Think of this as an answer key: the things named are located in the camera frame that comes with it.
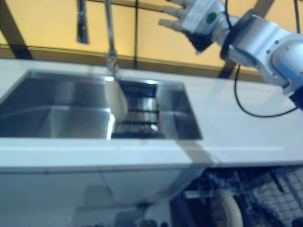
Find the metal mesh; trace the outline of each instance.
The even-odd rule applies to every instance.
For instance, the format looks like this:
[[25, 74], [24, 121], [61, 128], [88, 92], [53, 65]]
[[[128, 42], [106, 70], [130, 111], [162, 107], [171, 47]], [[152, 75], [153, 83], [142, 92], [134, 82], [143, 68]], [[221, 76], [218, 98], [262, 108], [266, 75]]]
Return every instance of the metal mesh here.
[[303, 217], [303, 166], [209, 169], [197, 187], [204, 201], [217, 188], [230, 190], [244, 226], [291, 227]]

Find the black cable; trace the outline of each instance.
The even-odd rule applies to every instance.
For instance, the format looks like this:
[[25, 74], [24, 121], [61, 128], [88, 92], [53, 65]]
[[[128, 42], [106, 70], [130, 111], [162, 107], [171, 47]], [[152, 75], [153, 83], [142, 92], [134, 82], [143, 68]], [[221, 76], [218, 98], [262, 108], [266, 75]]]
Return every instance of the black cable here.
[[295, 21], [296, 21], [296, 26], [297, 26], [297, 33], [301, 33], [298, 0], [294, 0], [294, 12], [295, 12]]
[[[296, 23], [297, 23], [297, 27], [298, 27], [298, 12], [296, 12]], [[226, 0], [225, 2], [225, 16], [226, 16], [226, 20], [227, 20], [227, 23], [228, 23], [228, 26], [230, 29], [233, 28], [232, 24], [231, 24], [231, 21], [230, 21], [230, 18], [229, 18], [229, 15], [228, 15], [228, 0]], [[239, 106], [239, 108], [245, 112], [246, 114], [250, 115], [250, 116], [253, 116], [253, 117], [258, 117], [258, 118], [273, 118], [273, 117], [280, 117], [280, 116], [283, 116], [283, 115], [286, 115], [286, 114], [289, 114], [295, 110], [297, 110], [298, 108], [295, 107], [293, 109], [290, 109], [288, 111], [285, 111], [283, 113], [279, 113], [279, 114], [274, 114], [274, 115], [259, 115], [259, 114], [254, 114], [254, 113], [251, 113], [249, 112], [248, 110], [246, 110], [241, 102], [239, 101], [239, 97], [238, 97], [238, 92], [237, 92], [237, 84], [238, 84], [238, 79], [239, 79], [239, 74], [240, 74], [240, 69], [241, 69], [241, 65], [238, 66], [237, 68], [237, 72], [236, 72], [236, 75], [235, 75], [235, 79], [234, 79], [234, 85], [233, 85], [233, 92], [234, 92], [234, 96], [235, 96], [235, 99], [236, 99], [236, 102]]]
[[259, 114], [251, 113], [251, 112], [249, 112], [248, 110], [246, 110], [246, 109], [242, 106], [242, 104], [240, 103], [239, 97], [238, 97], [238, 92], [237, 92], [237, 84], [238, 84], [238, 78], [239, 78], [240, 68], [241, 68], [241, 65], [238, 66], [238, 69], [237, 69], [237, 72], [236, 72], [235, 81], [234, 81], [234, 85], [233, 85], [233, 92], [234, 92], [234, 95], [235, 95], [235, 98], [236, 98], [236, 102], [237, 102], [238, 106], [240, 107], [240, 109], [241, 109], [242, 111], [244, 111], [245, 113], [247, 113], [248, 115], [253, 116], [253, 117], [259, 117], [259, 118], [272, 118], [272, 117], [280, 117], [280, 116], [289, 114], [289, 113], [295, 111], [296, 109], [298, 109], [297, 107], [295, 107], [295, 108], [293, 108], [293, 109], [291, 109], [291, 110], [288, 110], [288, 111], [286, 111], [286, 112], [279, 113], [279, 114], [274, 114], [274, 115], [259, 115]]
[[225, 17], [226, 17], [226, 20], [228, 23], [228, 27], [231, 30], [233, 26], [232, 26], [231, 20], [228, 15], [228, 0], [225, 0]]

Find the robot finger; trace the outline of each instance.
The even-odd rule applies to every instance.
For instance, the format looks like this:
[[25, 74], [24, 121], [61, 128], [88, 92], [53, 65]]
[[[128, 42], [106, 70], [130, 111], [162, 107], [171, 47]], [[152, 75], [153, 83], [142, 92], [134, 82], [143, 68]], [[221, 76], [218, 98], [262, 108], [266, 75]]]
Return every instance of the robot finger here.
[[178, 32], [183, 32], [183, 28], [182, 28], [180, 22], [177, 21], [177, 20], [172, 21], [172, 20], [160, 19], [159, 20], [159, 25], [171, 28], [171, 29], [173, 29], [175, 31], [178, 31]]
[[171, 6], [162, 6], [161, 10], [164, 13], [167, 13], [167, 14], [177, 17], [179, 19], [181, 19], [182, 17], [184, 17], [186, 15], [185, 10], [182, 8], [175, 8], [175, 7], [171, 7]]
[[196, 0], [166, 0], [166, 1], [176, 3], [182, 7], [186, 7], [188, 4], [194, 3]]

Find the yellow wall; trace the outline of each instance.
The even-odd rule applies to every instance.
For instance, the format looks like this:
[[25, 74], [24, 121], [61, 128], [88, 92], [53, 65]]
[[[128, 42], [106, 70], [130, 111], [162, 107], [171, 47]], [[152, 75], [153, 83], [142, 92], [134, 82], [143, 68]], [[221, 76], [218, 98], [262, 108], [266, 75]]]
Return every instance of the yellow wall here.
[[[76, 0], [6, 0], [27, 45], [105, 52], [108, 49], [103, 3], [87, 1], [89, 45], [76, 42]], [[134, 54], [134, 9], [113, 6], [116, 48]]]
[[[103, 3], [87, 1], [89, 45], [76, 42], [76, 0], [6, 0], [27, 45], [105, 52], [108, 49]], [[142, 3], [173, 5], [165, 0], [140, 0]], [[257, 0], [230, 0], [230, 14], [242, 16]], [[303, 30], [303, 2], [299, 2]], [[220, 48], [214, 44], [196, 56], [187, 38], [158, 25], [160, 18], [173, 17], [139, 10], [138, 56], [164, 61], [221, 67]], [[295, 32], [292, 0], [275, 0], [268, 19]], [[116, 48], [121, 55], [134, 55], [134, 9], [113, 6]], [[5, 43], [0, 34], [0, 43]]]

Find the faucet spout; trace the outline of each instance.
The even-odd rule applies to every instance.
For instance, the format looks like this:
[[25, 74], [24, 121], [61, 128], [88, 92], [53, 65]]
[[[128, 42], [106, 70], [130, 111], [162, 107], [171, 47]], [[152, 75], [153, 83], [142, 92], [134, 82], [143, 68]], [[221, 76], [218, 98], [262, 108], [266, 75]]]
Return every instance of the faucet spout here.
[[111, 12], [111, 0], [104, 0], [105, 5], [105, 15], [106, 15], [106, 23], [107, 23], [107, 35], [108, 35], [108, 43], [109, 43], [109, 51], [105, 55], [105, 59], [107, 61], [107, 67], [110, 72], [113, 73], [113, 77], [116, 76], [116, 72], [119, 69], [117, 62], [117, 53], [115, 50], [115, 42], [114, 42], [114, 30], [112, 23], [112, 12]]

